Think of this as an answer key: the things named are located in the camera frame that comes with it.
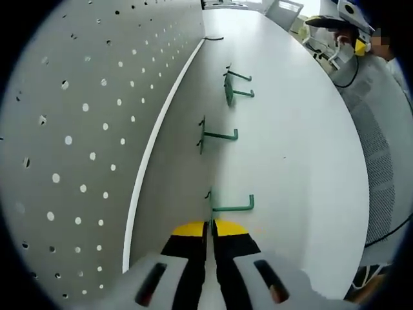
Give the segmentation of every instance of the person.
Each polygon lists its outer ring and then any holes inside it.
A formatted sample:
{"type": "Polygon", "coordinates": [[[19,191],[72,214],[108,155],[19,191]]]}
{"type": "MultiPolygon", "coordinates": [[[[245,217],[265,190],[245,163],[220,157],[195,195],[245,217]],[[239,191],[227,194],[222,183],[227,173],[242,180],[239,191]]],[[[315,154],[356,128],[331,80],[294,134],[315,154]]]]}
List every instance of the person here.
{"type": "MultiPolygon", "coordinates": [[[[334,32],[334,39],[339,39],[343,44],[352,44],[356,40],[356,38],[352,37],[352,32],[350,30],[334,32]]],[[[370,52],[377,57],[383,58],[387,62],[387,69],[398,82],[402,91],[405,93],[408,102],[412,104],[410,90],[408,89],[407,81],[403,75],[403,70],[391,49],[390,38],[382,33],[382,29],[378,28],[372,34],[370,44],[370,52]]]]}

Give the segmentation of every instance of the chair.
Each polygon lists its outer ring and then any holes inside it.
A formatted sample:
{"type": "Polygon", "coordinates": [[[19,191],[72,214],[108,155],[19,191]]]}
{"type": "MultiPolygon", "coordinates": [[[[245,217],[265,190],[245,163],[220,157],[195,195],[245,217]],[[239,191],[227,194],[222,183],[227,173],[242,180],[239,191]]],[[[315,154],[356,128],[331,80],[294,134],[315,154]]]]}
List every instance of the chair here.
{"type": "MultiPolygon", "coordinates": [[[[332,79],[344,85],[355,69],[350,61],[332,79]]],[[[361,57],[353,84],[339,91],[357,128],[366,160],[370,191],[368,244],[394,230],[412,212],[413,116],[407,98],[381,58],[361,57]]],[[[407,227],[367,247],[361,265],[391,261],[407,227]]]]}
{"type": "Polygon", "coordinates": [[[288,0],[275,0],[265,16],[279,25],[285,31],[289,31],[304,5],[288,0]]]}

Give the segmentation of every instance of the mesh panel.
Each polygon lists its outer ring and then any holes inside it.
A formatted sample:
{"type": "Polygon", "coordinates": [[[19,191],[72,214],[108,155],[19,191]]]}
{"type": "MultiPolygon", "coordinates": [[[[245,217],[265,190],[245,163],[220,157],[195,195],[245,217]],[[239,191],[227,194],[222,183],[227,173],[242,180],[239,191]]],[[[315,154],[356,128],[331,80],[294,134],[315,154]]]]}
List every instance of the mesh panel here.
{"type": "MultiPolygon", "coordinates": [[[[358,83],[358,92],[368,92],[368,83],[358,83]]],[[[366,159],[370,189],[370,216],[367,243],[381,238],[390,230],[395,200],[392,158],[388,143],[368,105],[359,102],[348,109],[353,118],[366,159]]]]}
{"type": "Polygon", "coordinates": [[[370,216],[366,243],[373,242],[390,231],[394,198],[393,185],[382,191],[370,190],[370,216]]]}
{"type": "Polygon", "coordinates": [[[386,153],[374,160],[366,160],[366,165],[368,186],[371,189],[393,180],[393,166],[390,153],[386,153]]]}
{"type": "Polygon", "coordinates": [[[365,158],[369,158],[380,150],[388,149],[387,141],[379,124],[367,105],[359,105],[351,112],[353,122],[360,137],[365,158]]]}
{"type": "Polygon", "coordinates": [[[357,81],[350,92],[345,88],[342,88],[340,93],[350,113],[363,102],[363,98],[370,92],[370,90],[370,84],[364,80],[357,81]]]}

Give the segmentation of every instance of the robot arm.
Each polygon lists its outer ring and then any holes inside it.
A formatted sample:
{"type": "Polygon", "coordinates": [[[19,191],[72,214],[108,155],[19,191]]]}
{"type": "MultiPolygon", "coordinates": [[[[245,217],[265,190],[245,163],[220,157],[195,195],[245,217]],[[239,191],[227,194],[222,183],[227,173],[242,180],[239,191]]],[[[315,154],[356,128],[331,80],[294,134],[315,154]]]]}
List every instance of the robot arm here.
{"type": "Polygon", "coordinates": [[[312,290],[308,276],[262,253],[248,231],[214,220],[178,227],[161,254],[149,254],[121,276],[109,294],[82,309],[196,310],[205,280],[207,232],[212,231],[217,279],[229,310],[355,309],[312,290]]]}

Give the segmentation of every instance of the pegboard hook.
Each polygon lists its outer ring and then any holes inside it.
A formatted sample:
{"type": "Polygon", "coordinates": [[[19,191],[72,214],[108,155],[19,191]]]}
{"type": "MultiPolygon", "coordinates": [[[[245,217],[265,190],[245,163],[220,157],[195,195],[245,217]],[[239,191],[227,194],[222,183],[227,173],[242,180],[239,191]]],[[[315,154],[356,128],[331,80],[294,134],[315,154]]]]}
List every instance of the pegboard hook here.
{"type": "Polygon", "coordinates": [[[202,132],[201,132],[201,139],[199,140],[199,142],[197,143],[197,147],[201,146],[199,148],[199,153],[202,155],[202,151],[204,148],[204,139],[205,136],[208,137],[213,137],[213,138],[220,138],[220,139],[226,139],[226,140],[238,140],[238,129],[234,129],[234,135],[233,136],[228,136],[226,134],[214,134],[213,132],[207,132],[205,131],[205,116],[202,119],[202,121],[198,124],[199,126],[202,126],[202,132]]]}
{"type": "Polygon", "coordinates": [[[249,195],[250,203],[246,206],[238,207],[215,207],[214,195],[212,194],[212,188],[208,191],[205,199],[209,199],[209,206],[211,208],[211,219],[210,225],[212,226],[212,221],[214,220],[214,212],[232,212],[232,211],[249,211],[255,207],[254,195],[249,195]]]}
{"type": "Polygon", "coordinates": [[[232,76],[237,76],[239,78],[245,79],[247,81],[252,80],[252,76],[246,77],[242,76],[241,74],[235,73],[230,70],[231,65],[227,66],[227,72],[224,74],[225,80],[224,80],[224,88],[225,88],[225,97],[227,99],[227,104],[228,106],[232,105],[232,102],[234,100],[234,94],[242,95],[242,96],[247,96],[247,97],[255,97],[255,93],[253,90],[250,90],[250,92],[241,92],[239,90],[234,90],[232,88],[232,76]]]}

